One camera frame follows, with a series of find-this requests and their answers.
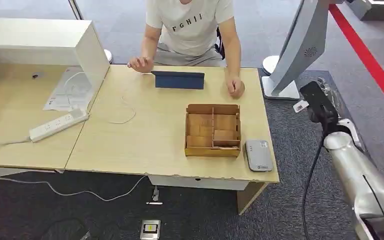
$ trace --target man's arm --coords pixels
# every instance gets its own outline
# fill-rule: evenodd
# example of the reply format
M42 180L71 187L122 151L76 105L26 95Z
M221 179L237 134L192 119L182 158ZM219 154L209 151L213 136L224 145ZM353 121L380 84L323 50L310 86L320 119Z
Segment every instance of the man's arm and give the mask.
M239 98L245 90L245 85L240 79L241 72L241 42L236 32L235 18L223 21L218 25L221 39L224 45L224 54L226 56L227 71L227 88L229 93Z
M161 36L161 28L146 25L142 39L142 57L153 60L157 51L158 41Z
M218 25L226 55L227 69L231 76L239 77L241 71L241 43L236 32L235 18Z
M142 39L141 55L139 57L132 57L127 66L140 73L149 73L154 68L154 57L160 35L160 28L147 24Z

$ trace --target chair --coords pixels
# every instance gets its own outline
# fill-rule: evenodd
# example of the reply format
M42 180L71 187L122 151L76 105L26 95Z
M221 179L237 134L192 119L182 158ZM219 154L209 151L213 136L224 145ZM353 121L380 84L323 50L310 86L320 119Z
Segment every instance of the chair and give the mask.
M219 53L221 55L221 59L224 60L226 58L226 55L225 55L225 46L223 45L223 41L222 41L222 35L220 34L220 29L217 27L217 38L218 40L220 41L219 44L215 44L215 50L217 51L217 53Z

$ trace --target red stripe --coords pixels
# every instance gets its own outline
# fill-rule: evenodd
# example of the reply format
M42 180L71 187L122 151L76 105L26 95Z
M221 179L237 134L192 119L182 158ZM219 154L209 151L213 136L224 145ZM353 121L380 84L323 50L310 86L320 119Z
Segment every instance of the red stripe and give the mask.
M347 19L345 19L339 8L335 4L331 4L329 6L329 11L345 35L346 39L348 39L348 42L351 44L355 53L357 53L358 57L363 62L365 68L370 72L371 76L374 78L384 93L384 70L382 69L381 65L370 53L367 46L364 44L362 39L347 21Z

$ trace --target wooden desk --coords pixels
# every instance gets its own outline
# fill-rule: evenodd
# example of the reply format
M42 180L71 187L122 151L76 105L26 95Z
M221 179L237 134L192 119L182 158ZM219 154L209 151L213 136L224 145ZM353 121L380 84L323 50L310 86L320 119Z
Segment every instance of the wooden desk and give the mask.
M43 111L67 66L0 64L0 143L21 140L29 130L67 114ZM43 73L32 79L35 72ZM0 167L63 170L83 123L38 143L0 147Z
M278 183L275 155L263 102L258 71L244 68L241 79L246 92L232 99L224 83L224 68L167 67L160 71L203 72L204 90L155 88L151 74L140 74L124 65L112 65L84 124L66 169L118 174L186 177L203 180L247 181L237 192L239 214L243 214L269 183ZM122 122L132 115L126 124ZM188 104L240 105L242 140L267 140L274 169L252 172L241 154L237 159L186 157L185 113Z

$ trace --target blue tablet case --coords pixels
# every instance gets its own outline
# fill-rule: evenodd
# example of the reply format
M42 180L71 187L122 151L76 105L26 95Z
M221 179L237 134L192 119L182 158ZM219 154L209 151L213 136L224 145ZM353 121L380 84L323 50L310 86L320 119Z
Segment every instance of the blue tablet case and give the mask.
M166 89L204 89L203 72L151 71L155 87Z

